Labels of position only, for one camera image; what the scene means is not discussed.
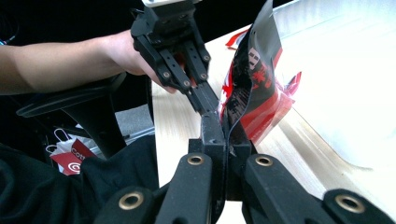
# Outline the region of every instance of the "plastic wrapper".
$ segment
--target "plastic wrapper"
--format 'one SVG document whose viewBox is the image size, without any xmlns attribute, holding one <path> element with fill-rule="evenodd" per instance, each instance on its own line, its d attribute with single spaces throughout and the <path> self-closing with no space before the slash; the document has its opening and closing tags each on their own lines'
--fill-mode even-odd
<svg viewBox="0 0 396 224">
<path fill-rule="evenodd" d="M 231 127 L 240 121 L 254 144 L 260 143 L 291 109 L 291 96 L 301 78 L 298 73 L 287 85 L 281 85 L 275 76 L 282 46 L 272 5 L 267 1 L 253 25 L 232 38 L 236 45 L 228 43 L 236 53 L 219 102 L 220 119 L 227 113 Z"/>
</svg>

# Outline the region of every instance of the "metal screw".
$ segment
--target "metal screw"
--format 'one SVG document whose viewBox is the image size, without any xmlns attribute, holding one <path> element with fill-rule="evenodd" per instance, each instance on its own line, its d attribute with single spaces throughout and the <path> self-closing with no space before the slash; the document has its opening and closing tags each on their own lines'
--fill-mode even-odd
<svg viewBox="0 0 396 224">
<path fill-rule="evenodd" d="M 164 73 L 163 73 L 163 76 L 166 77 L 166 78 L 168 78 L 168 77 L 170 77 L 171 75 L 170 75 L 168 72 L 164 72 Z"/>
<path fill-rule="evenodd" d="M 201 79 L 207 79 L 207 74 L 202 73 L 202 74 L 201 74 Z"/>
</svg>

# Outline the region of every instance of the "forearm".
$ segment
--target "forearm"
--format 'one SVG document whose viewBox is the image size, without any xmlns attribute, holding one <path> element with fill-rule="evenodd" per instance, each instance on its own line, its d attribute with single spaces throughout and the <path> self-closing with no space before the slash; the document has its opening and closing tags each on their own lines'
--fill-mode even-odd
<svg viewBox="0 0 396 224">
<path fill-rule="evenodd" d="M 100 37 L 72 44 L 10 47 L 6 71 L 13 92 L 5 93 L 61 91 L 122 72 L 108 56 L 108 41 Z"/>
</svg>

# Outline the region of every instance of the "black clothing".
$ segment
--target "black clothing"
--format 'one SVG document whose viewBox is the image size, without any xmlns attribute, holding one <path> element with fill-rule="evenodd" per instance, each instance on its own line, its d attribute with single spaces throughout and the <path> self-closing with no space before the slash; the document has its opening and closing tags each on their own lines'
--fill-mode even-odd
<svg viewBox="0 0 396 224">
<path fill-rule="evenodd" d="M 155 138 L 148 135 L 107 161 L 87 158 L 80 175 L 0 144 L 0 223 L 92 223 L 118 190 L 159 187 Z"/>
</svg>

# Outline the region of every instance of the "screw hole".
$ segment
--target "screw hole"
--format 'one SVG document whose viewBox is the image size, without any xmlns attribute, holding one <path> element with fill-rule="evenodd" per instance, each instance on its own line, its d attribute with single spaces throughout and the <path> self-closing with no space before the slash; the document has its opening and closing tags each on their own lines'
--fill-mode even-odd
<svg viewBox="0 0 396 224">
<path fill-rule="evenodd" d="M 363 213 L 365 210 L 365 207 L 360 200 L 346 194 L 337 195 L 335 197 L 335 201 L 340 205 L 340 207 L 352 213 Z"/>
<path fill-rule="evenodd" d="M 135 191 L 122 196 L 119 200 L 119 207 L 123 210 L 132 210 L 140 206 L 142 202 L 143 194 Z"/>
<path fill-rule="evenodd" d="M 204 158 L 200 156 L 191 156 L 187 159 L 187 162 L 191 165 L 201 165 L 204 163 Z"/>
<path fill-rule="evenodd" d="M 256 162 L 261 166 L 271 166 L 273 164 L 273 161 L 270 158 L 264 156 L 256 158 Z"/>
</svg>

